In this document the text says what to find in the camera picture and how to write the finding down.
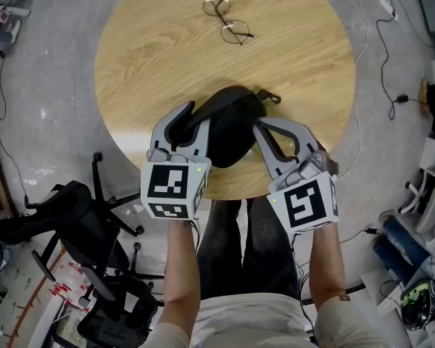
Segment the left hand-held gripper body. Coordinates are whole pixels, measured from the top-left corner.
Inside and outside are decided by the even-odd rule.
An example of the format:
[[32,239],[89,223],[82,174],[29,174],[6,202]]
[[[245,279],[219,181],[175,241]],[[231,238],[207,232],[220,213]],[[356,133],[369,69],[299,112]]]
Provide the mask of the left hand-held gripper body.
[[196,220],[211,160],[150,148],[141,166],[141,203],[161,220]]

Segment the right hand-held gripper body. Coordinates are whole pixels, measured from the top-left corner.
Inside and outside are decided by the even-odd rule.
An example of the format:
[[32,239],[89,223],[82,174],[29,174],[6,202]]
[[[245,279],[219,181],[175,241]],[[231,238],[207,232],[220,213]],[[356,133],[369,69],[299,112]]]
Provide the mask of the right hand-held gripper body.
[[267,200],[287,233],[304,233],[339,219],[336,175],[328,155],[317,150],[268,186]]

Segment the black glasses case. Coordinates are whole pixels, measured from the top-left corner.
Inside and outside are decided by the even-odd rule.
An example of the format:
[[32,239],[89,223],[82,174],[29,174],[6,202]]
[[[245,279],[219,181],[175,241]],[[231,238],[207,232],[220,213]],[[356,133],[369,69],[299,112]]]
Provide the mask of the black glasses case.
[[280,96],[265,89],[256,93],[244,86],[219,90],[187,118],[178,145],[184,147],[200,122],[209,120],[206,157],[217,168],[236,164],[255,143],[252,128],[257,119],[267,115],[264,105],[267,99],[275,104],[281,102]]

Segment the person's right forearm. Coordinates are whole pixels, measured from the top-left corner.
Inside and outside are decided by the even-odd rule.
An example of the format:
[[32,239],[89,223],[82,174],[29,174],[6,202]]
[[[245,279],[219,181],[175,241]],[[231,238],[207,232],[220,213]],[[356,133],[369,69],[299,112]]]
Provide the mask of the person's right forearm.
[[346,294],[344,261],[337,224],[313,231],[310,293],[317,311],[328,300]]

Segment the person's left forearm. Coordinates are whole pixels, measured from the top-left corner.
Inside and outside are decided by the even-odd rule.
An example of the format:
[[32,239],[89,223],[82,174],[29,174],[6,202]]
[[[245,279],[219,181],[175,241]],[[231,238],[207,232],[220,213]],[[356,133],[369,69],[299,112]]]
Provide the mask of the person's left forearm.
[[196,315],[200,305],[199,267],[189,221],[173,220],[167,232],[165,307]]

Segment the thin-framed eyeglasses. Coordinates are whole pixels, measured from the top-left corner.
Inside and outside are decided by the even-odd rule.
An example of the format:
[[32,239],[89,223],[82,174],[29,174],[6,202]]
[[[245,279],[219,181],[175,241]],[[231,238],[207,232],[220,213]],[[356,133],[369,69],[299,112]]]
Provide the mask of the thin-framed eyeglasses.
[[219,19],[222,24],[221,37],[228,44],[242,46],[246,40],[254,38],[244,21],[228,17],[231,10],[230,0],[204,0],[202,9],[207,15]]

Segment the person's black trousers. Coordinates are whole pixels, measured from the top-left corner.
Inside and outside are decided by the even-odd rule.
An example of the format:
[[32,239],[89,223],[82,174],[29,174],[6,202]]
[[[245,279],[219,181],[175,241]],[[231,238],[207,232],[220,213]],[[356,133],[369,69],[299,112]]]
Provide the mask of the person's black trousers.
[[211,205],[197,254],[201,299],[272,293],[300,298],[289,237],[266,197],[248,199],[245,250],[237,216],[240,200]]

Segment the round wooden table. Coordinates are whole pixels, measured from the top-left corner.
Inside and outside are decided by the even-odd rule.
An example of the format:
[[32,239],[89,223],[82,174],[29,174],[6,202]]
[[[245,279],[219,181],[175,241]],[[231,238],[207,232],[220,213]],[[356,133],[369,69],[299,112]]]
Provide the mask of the round wooden table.
[[[265,89],[267,115],[307,126],[324,149],[339,141],[352,110],[355,64],[344,26],[327,0],[230,0],[228,17],[254,35],[225,42],[204,0],[122,0],[109,18],[95,61],[99,111],[111,137],[138,167],[152,131],[172,109],[192,114],[223,88]],[[260,148],[234,165],[212,165],[205,195],[240,200],[266,195],[272,181]]]

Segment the black mesh office chair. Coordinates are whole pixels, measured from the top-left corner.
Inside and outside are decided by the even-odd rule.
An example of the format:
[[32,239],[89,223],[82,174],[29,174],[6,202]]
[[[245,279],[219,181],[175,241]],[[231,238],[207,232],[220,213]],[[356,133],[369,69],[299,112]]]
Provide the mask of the black mesh office chair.
[[78,333],[86,339],[86,348],[139,348],[149,335],[149,327],[158,310],[151,289],[131,275],[103,277],[115,299],[97,297],[91,311],[79,322]]
[[93,155],[92,175],[95,194],[78,181],[56,185],[42,202],[28,204],[36,212],[30,216],[0,220],[0,245],[20,244],[42,233],[54,232],[52,241],[60,241],[80,264],[94,288],[106,300],[115,294],[103,280],[108,268],[127,269],[128,258],[117,237],[125,231],[136,237],[139,232],[124,223],[112,211],[140,198],[140,193],[116,199],[104,198],[99,177],[100,152]]

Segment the white swivel chair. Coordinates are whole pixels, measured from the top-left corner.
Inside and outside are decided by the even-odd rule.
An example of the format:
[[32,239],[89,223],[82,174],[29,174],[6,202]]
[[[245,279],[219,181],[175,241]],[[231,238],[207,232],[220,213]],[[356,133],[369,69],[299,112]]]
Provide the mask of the white swivel chair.
[[408,203],[398,208],[401,215],[418,213],[420,219],[415,227],[419,234],[435,235],[435,170],[419,170],[420,184],[407,181],[405,188],[413,194]]

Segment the person's light shirt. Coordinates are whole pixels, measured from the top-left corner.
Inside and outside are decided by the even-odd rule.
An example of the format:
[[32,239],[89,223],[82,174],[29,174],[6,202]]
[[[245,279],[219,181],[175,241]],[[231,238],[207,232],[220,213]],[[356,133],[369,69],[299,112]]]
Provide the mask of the person's light shirt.
[[348,297],[318,310],[313,344],[302,326],[299,301],[256,293],[202,301],[191,336],[158,323],[140,348],[390,348]]

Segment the cluster of red clips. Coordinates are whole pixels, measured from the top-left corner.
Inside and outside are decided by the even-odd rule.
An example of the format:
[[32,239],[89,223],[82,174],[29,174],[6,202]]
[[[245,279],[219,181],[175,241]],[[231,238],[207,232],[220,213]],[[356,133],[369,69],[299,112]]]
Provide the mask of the cluster of red clips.
[[54,271],[55,282],[51,288],[53,295],[65,301],[79,305],[79,299],[85,295],[91,284],[78,263],[64,261]]

